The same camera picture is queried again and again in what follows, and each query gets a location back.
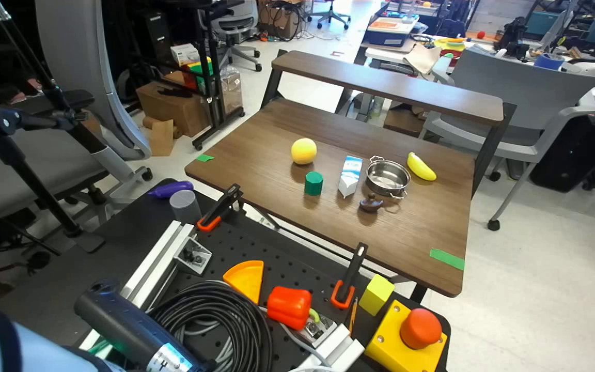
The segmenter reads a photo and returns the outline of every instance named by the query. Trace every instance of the cardboard box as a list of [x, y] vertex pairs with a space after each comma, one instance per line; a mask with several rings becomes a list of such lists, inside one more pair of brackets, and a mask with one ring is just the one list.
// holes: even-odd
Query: cardboard box
[[274, 32], [272, 33], [280, 40], [293, 40], [298, 33], [298, 26], [299, 26], [298, 13], [289, 13], [289, 11], [278, 9], [274, 14]]
[[170, 157], [173, 151], [173, 121], [155, 121], [151, 115], [144, 117], [147, 138], [151, 145], [153, 157]]
[[136, 89], [136, 97], [147, 115], [155, 121], [173, 121], [178, 134], [185, 136], [199, 134], [210, 124], [202, 97], [160, 95], [160, 89], [168, 89], [168, 85], [148, 82]]
[[271, 33], [272, 32], [274, 9], [271, 0], [257, 0], [257, 29]]

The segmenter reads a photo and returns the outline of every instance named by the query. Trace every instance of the black cable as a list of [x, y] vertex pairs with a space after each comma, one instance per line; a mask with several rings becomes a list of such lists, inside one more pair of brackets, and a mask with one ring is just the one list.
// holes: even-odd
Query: black cable
[[216, 368], [233, 372], [272, 371], [274, 348], [267, 317], [220, 281], [204, 281], [156, 307], [151, 317], [176, 339], [183, 339], [185, 329], [215, 320], [216, 329], [222, 329], [232, 339], [232, 356]]

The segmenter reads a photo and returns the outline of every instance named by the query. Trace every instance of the red object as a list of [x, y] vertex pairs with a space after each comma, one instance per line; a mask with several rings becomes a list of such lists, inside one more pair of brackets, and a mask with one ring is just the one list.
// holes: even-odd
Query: red object
[[194, 74], [191, 74], [190, 71], [181, 71], [181, 82], [183, 82], [188, 89], [191, 89], [191, 91], [199, 89], [195, 78], [194, 78]]
[[312, 293], [277, 285], [269, 296], [269, 319], [302, 330], [310, 319]]
[[219, 224], [220, 224], [220, 216], [216, 216], [208, 226], [204, 226], [202, 220], [199, 220], [195, 230], [208, 233], [208, 231], [216, 230]]
[[336, 283], [335, 283], [335, 290], [332, 290], [332, 293], [330, 293], [330, 303], [332, 303], [335, 309], [339, 309], [339, 311], [346, 311], [346, 309], [354, 303], [355, 285], [351, 285], [351, 288], [346, 290], [344, 302], [339, 302], [339, 299], [336, 299], [336, 293], [341, 292], [341, 285], [343, 285], [343, 281], [336, 281]]
[[438, 317], [433, 317], [425, 309], [410, 311], [404, 322], [400, 325], [400, 341], [410, 350], [424, 350], [440, 341], [440, 336], [442, 325]]

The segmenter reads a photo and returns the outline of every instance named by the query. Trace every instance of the desk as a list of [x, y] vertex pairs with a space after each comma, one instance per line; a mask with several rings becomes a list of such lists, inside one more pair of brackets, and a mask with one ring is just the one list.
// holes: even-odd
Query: desk
[[481, 185], [486, 170], [515, 111], [515, 105], [492, 95], [409, 78], [404, 74], [394, 74], [387, 71], [364, 68], [357, 65], [344, 65], [339, 61], [302, 51], [286, 51], [272, 63], [271, 80], [260, 108], [265, 108], [271, 100], [278, 97], [277, 89], [282, 72], [341, 85], [343, 97], [339, 100], [336, 111], [343, 108], [343, 102], [348, 100], [351, 91], [360, 89], [371, 95], [407, 102], [454, 117], [471, 117], [479, 124], [487, 124], [490, 130], [486, 143], [481, 145], [474, 159], [472, 193]]
[[[320, 199], [302, 193], [310, 168], [292, 166], [289, 150], [299, 136], [317, 143], [313, 170], [325, 175]], [[377, 153], [403, 163], [409, 151], [420, 153], [440, 177], [433, 185], [412, 179], [397, 213], [357, 213], [362, 191], [344, 201], [336, 196], [344, 155], [367, 159]], [[271, 102], [208, 155], [215, 159], [190, 163], [185, 174], [219, 191], [236, 183], [250, 204], [348, 250], [365, 241], [367, 258], [415, 279], [420, 290], [462, 292], [462, 270], [431, 261], [430, 249], [464, 258], [472, 186], [468, 155], [284, 100]]]

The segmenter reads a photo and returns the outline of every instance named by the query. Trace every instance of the metal bowl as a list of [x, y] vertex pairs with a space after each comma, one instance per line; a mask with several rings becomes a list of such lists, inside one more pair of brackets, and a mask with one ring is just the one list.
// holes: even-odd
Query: metal bowl
[[383, 199], [403, 199], [409, 177], [400, 163], [374, 155], [365, 172], [365, 193]]

